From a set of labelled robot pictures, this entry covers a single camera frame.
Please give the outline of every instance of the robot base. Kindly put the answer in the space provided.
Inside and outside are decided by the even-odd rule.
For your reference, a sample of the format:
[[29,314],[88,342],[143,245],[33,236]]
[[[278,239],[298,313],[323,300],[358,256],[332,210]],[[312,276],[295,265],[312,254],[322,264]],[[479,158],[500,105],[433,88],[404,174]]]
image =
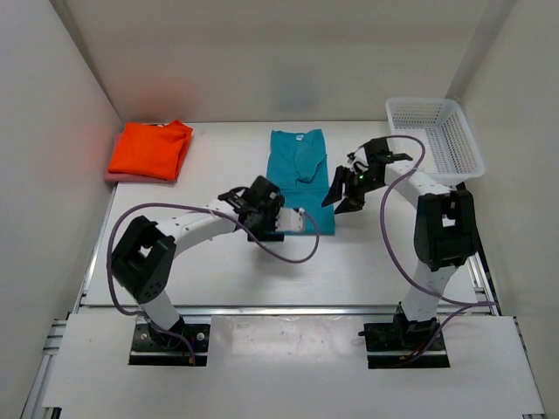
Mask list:
[[[185,324],[182,335],[189,340],[195,352],[196,367],[205,367],[208,362],[210,325]],[[153,330],[145,323],[137,323],[134,329],[128,365],[165,365],[191,367],[189,351],[184,344],[171,341],[163,346],[153,339]]]
[[402,340],[394,323],[367,323],[360,336],[365,337],[369,369],[449,368],[445,339],[440,334],[428,351],[413,362],[407,362],[422,342]]

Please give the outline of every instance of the white table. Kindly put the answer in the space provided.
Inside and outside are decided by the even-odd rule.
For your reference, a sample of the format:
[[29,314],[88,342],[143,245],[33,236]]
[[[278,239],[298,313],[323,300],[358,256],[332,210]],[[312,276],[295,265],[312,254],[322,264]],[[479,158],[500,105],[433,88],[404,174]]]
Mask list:
[[[147,202],[204,205],[233,187],[250,185],[257,175],[266,174],[273,129],[306,132],[321,128],[327,144],[330,180],[336,166],[345,163],[347,153],[371,138],[390,133],[387,122],[192,126],[194,138],[177,184],[118,185],[86,305],[112,305],[105,271],[107,237],[116,218],[130,207]],[[200,244],[175,260],[168,294],[177,306],[393,306],[409,286],[390,261],[381,239],[378,212],[382,193],[383,189],[369,193],[363,211],[336,216],[335,236],[323,237],[315,257],[302,265],[285,264],[269,257],[248,243],[242,232]],[[161,219],[175,215],[176,211],[145,209],[142,213]],[[395,192],[387,209],[388,231],[397,255],[411,273],[417,261],[412,240],[414,223],[415,210]],[[283,244],[271,246],[300,257],[312,249],[313,242],[313,237],[286,237]],[[134,303],[121,287],[116,288],[122,303]],[[466,266],[454,275],[445,294],[453,299],[475,301]]]
[[364,319],[214,317],[207,367],[129,366],[134,319],[70,317],[43,405],[60,419],[521,419],[543,413],[511,318],[445,330],[450,368],[369,370]]

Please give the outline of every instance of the black mounting bracket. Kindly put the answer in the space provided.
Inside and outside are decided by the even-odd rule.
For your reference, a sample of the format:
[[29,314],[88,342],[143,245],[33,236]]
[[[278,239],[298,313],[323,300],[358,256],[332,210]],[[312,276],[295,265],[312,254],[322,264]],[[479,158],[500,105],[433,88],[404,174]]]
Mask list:
[[[208,362],[210,325],[206,323],[181,323],[181,330],[174,330],[184,336],[195,353],[197,367],[205,367]],[[155,332],[146,323],[137,323],[130,346],[128,365],[166,365],[191,367],[190,354],[185,345],[176,338]]]
[[431,339],[438,326],[435,318],[421,322],[408,321],[400,305],[391,323],[366,323],[359,336],[365,338],[369,369],[450,367],[442,333],[425,354],[413,362],[405,362]]

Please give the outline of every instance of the pink cloth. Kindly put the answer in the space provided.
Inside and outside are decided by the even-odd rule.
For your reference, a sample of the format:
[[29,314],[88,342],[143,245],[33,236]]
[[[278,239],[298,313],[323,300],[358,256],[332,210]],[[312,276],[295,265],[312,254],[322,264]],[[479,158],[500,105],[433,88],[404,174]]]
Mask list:
[[[122,134],[117,134],[114,136],[113,151],[116,145],[121,140]],[[156,177],[142,176],[142,175],[129,175],[127,173],[109,173],[108,170],[105,172],[103,177],[105,182],[136,182],[136,183],[173,183],[172,181],[166,181],[164,179],[158,179]]]

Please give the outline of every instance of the white board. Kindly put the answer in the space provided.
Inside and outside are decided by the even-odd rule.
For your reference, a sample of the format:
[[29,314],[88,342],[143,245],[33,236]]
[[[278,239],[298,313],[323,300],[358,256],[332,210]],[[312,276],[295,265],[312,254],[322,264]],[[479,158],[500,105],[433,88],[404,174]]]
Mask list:
[[71,0],[124,120],[383,120],[445,97],[487,0]]
[[511,318],[445,331],[450,368],[368,370],[359,317],[214,317],[207,367],[128,365],[134,320],[71,316],[44,406],[60,419],[521,419],[543,413]]
[[[233,187],[250,185],[257,175],[266,174],[273,129],[306,132],[322,128],[330,180],[335,167],[345,164],[347,153],[371,138],[390,133],[386,122],[191,125],[194,138],[176,185],[118,186],[86,304],[112,305],[105,269],[107,239],[116,218],[130,207],[148,202],[205,205]],[[335,236],[323,237],[315,257],[305,264],[273,259],[248,243],[240,231],[202,243],[175,260],[168,294],[178,306],[395,305],[409,286],[389,259],[381,238],[378,209],[382,193],[383,189],[369,193],[363,211],[337,216]],[[176,214],[169,209],[146,209],[142,213],[160,219]],[[413,249],[415,210],[394,193],[386,218],[397,255],[413,273],[417,263]],[[273,248],[295,258],[308,254],[313,243],[313,237],[286,237],[283,244],[273,244]],[[123,288],[116,288],[121,302],[134,303]],[[446,295],[475,301],[466,266],[451,279]]]

